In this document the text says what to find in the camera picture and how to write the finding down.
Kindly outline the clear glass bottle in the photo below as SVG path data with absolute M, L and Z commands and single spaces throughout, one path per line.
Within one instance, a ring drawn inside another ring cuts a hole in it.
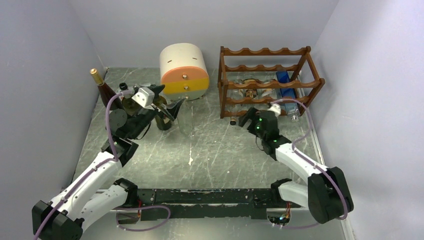
M 194 115 L 193 103 L 189 99 L 189 97 L 186 96 L 177 114 L 179 130 L 185 137 L 190 137 L 192 135 L 193 115 Z

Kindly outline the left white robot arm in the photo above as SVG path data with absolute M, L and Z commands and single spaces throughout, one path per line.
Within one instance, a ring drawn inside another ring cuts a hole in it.
M 61 193 L 49 202 L 37 202 L 31 211 L 36 240 L 78 240 L 94 222 L 109 211 L 142 207 L 138 187 L 124 178 L 105 192 L 99 188 L 121 170 L 138 148 L 136 140 L 152 120 L 174 121 L 183 98 L 160 104 L 164 85 L 126 88 L 113 92 L 105 104 L 107 140 L 93 162 Z

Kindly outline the dark wine bottle white label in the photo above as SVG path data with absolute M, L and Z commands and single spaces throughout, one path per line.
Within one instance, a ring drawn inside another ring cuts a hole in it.
M 162 104 L 166 105 L 167 100 L 162 95 L 160 95 L 159 97 L 153 100 L 153 103 L 157 106 L 160 106 Z M 156 115 L 154 119 L 155 119 L 157 128 L 161 131 L 167 131 L 172 127 L 172 122 L 166 116 L 161 117 L 159 115 Z

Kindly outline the dark green labelled wine bottle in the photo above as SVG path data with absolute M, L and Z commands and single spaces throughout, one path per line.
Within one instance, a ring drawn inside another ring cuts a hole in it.
M 139 111 L 141 110 L 141 106 L 135 102 L 132 97 L 135 95 L 135 93 L 138 92 L 139 87 L 138 86 L 131 86 L 128 87 L 128 85 L 125 82 L 121 82 L 119 84 L 119 89 L 121 91 L 124 90 L 134 90 L 134 93 L 130 93 L 130 94 L 124 94 L 123 97 L 121 98 L 121 102 L 123 105 L 123 109 L 126 111 L 126 113 L 130 116 L 136 116 Z

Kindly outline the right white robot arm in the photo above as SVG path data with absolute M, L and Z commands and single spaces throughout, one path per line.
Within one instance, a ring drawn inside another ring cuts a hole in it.
M 339 167 L 327 167 L 304 155 L 292 141 L 281 135 L 277 117 L 280 111 L 277 105 L 267 110 L 252 107 L 238 123 L 240 127 L 249 123 L 247 130 L 260 139 L 263 151 L 289 167 L 306 183 L 278 182 L 276 190 L 270 193 L 270 202 L 275 207 L 291 202 L 307 208 L 319 224 L 345 217 L 354 210 L 354 203 L 344 172 Z

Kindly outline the blue labelled clear bottle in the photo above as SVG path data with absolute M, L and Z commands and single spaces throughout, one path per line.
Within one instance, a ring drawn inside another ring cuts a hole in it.
M 289 73 L 286 70 L 280 70 L 276 72 L 276 78 L 277 81 L 281 84 L 287 84 L 290 82 L 290 76 Z M 295 90 L 293 88 L 281 88 L 280 95 L 282 98 L 296 98 Z M 299 107 L 296 102 L 293 101 L 285 101 L 284 103 L 281 103 L 283 106 L 287 116 L 292 121 L 297 121 L 300 115 Z

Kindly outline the dark gold-capped wine bottle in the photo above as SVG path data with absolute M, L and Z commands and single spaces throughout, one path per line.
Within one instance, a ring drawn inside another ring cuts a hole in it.
M 107 107 L 109 101 L 113 96 L 116 95 L 116 92 L 110 88 L 110 86 L 105 82 L 105 80 L 102 78 L 102 76 L 99 74 L 98 70 L 96 68 L 92 68 L 90 70 L 90 75 L 92 76 L 94 82 L 97 85 L 100 98 L 102 100 L 102 103 L 105 107 Z M 123 109 L 122 102 L 119 98 L 116 98 L 113 100 L 109 110 L 114 111 L 117 109 Z

